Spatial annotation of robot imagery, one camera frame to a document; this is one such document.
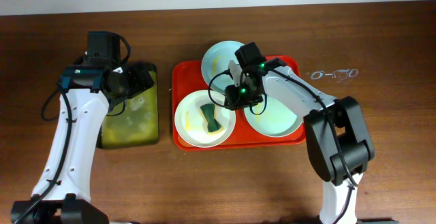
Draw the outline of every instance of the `white bowl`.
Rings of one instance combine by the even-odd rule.
[[[253,112],[259,114],[264,109],[264,102],[253,107]],[[254,130],[270,137],[287,136],[297,130],[302,121],[280,101],[268,97],[265,112],[254,115],[250,107],[244,109],[245,118]]]
[[[207,50],[202,60],[202,75],[207,85],[215,75],[228,69],[230,60],[239,64],[234,53],[243,45],[243,43],[236,41],[223,41]],[[221,75],[213,80],[211,88],[224,94],[225,88],[231,84],[234,82],[229,75]]]
[[[212,98],[224,104],[224,95],[211,91]],[[223,143],[233,132],[236,113],[226,108],[215,106],[215,119],[224,127],[219,133],[209,134],[207,122],[202,116],[200,106],[212,103],[207,91],[196,91],[178,104],[174,115],[177,133],[192,146],[208,148]]]

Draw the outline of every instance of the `red tray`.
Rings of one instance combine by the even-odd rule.
[[[279,57],[285,61],[292,68],[294,73],[300,76],[298,65],[294,59],[283,55],[269,56],[266,57],[266,59],[271,60],[275,57]],[[198,148],[188,144],[177,133],[176,125],[174,124],[174,114],[177,105],[183,98],[194,91],[206,90],[208,88],[208,85],[202,77],[201,64],[201,61],[183,61],[172,70],[172,138],[179,148],[183,150],[216,150],[254,146],[291,145],[299,144],[305,140],[306,135],[303,124],[294,133],[281,138],[272,138],[262,135],[250,126],[245,118],[244,111],[241,109],[236,111],[236,124],[233,133],[225,142],[211,148]]]

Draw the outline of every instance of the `wooden table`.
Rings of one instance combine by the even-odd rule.
[[[158,145],[95,152],[93,204],[112,220],[276,223],[319,213],[321,180],[305,144],[185,152],[172,142],[172,68],[234,39],[288,54],[310,84],[360,102],[376,157],[359,188],[359,219],[434,223],[435,9],[422,1],[0,17],[0,223],[42,173],[56,123],[40,119],[41,106],[90,30],[124,35],[132,61],[158,68]],[[327,75],[340,69],[358,74]]]

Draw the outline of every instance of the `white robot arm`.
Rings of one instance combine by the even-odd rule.
[[[120,58],[120,40],[128,51],[123,60]],[[61,109],[50,155],[31,200],[14,202],[11,211],[14,224],[59,221],[122,224],[109,222],[103,212],[90,204],[89,184],[104,117],[117,104],[124,103],[125,108],[126,99],[154,85],[150,74],[138,65],[132,69],[127,67],[125,73],[113,71],[127,61],[129,54],[130,47],[120,35],[88,33],[87,55],[67,67],[59,80]],[[55,214],[57,210],[61,210],[60,216]]]
[[[357,186],[368,161],[374,157],[356,100],[351,97],[338,100],[315,89],[282,60],[266,61],[254,43],[240,47],[235,55],[239,65],[231,61],[229,70],[221,73],[230,74],[235,83],[225,90],[225,107],[236,110],[254,106],[265,95],[277,99],[303,119],[309,159],[323,180],[320,221],[356,223]],[[334,125],[345,127],[345,133],[337,136]]]
[[[334,101],[337,99],[336,97],[326,95],[325,93],[313,88],[310,84],[307,84],[304,80],[298,77],[289,66],[276,67],[275,70],[299,81],[311,89],[315,94],[320,96],[320,99],[324,102],[327,108],[334,105]],[[286,80],[275,72],[269,71],[262,78],[262,82],[267,96],[280,101],[301,119],[313,110],[320,111],[323,109],[321,105],[301,86],[294,82],[289,82],[289,80]],[[353,178],[357,183],[359,183],[362,176],[363,174],[354,174]],[[352,191],[347,205],[347,196],[349,186],[351,185],[352,183],[349,180],[344,180],[343,183],[338,186],[335,186],[331,182],[322,182],[323,200],[320,212],[320,221],[322,223],[347,224],[357,222],[355,213],[357,187],[355,191]]]

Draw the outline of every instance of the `green sponge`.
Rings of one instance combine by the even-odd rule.
[[[204,119],[208,123],[207,130],[209,133],[218,133],[223,129],[222,125],[220,125],[215,119],[215,104],[204,104],[200,106],[200,110],[203,113]]]

